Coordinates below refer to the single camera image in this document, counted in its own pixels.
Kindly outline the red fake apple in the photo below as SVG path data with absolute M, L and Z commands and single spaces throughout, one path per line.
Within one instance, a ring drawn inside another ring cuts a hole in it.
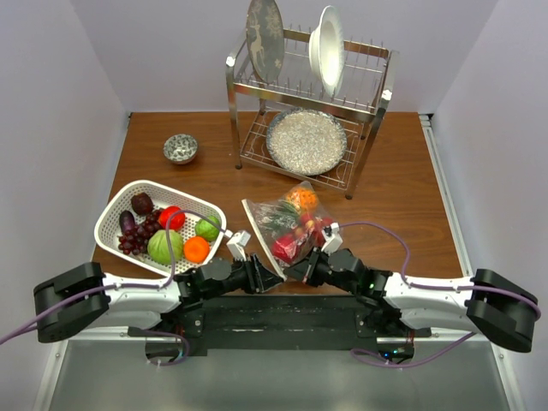
M 305 242 L 304 236 L 282 235 L 274 241 L 271 253 L 275 258 L 291 265 L 302 257 Z

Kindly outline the clear zip top bag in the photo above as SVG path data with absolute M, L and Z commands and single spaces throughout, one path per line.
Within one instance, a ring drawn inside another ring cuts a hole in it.
M 287 278 L 284 269 L 325 244 L 323 228 L 334 223 L 310 182 L 293 186 L 275 200 L 245 199 L 241 203 L 274 272 L 282 279 Z

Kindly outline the fake pineapple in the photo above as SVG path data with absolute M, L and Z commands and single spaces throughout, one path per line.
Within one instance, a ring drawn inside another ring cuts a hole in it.
M 255 221 L 261 229 L 272 235 L 280 234 L 295 228 L 302 214 L 314 214 L 318 205 L 319 198 L 313 189 L 298 185 L 281 199 L 260 203 Z

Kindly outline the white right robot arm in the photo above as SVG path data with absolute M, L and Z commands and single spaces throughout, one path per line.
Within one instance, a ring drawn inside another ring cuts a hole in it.
M 394 337 L 443 328 L 480 334 L 518 353 L 532 350 L 538 300 L 492 270 L 453 279 L 405 277 L 368 267 L 348 249 L 327 254 L 315 248 L 283 272 L 311 287 L 350 293 L 366 308 L 366 321 Z

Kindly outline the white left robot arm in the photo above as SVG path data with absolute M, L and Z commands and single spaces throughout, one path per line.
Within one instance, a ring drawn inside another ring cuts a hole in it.
M 119 277 L 89 262 L 34 288 L 38 340 L 56 343 L 83 330 L 117 326 L 168 336 L 205 301 L 237 290 L 263 294 L 283 281 L 254 254 L 243 261 L 215 258 L 164 280 Z

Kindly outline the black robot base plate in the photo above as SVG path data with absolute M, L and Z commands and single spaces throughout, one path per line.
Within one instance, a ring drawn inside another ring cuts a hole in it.
M 167 333 L 187 340 L 195 356 L 211 349 L 374 350 L 382 337 L 407 343 L 432 334 L 411 331 L 394 313 L 382 317 L 349 295 L 226 295 L 166 313 L 149 331 L 128 331 L 131 337 Z

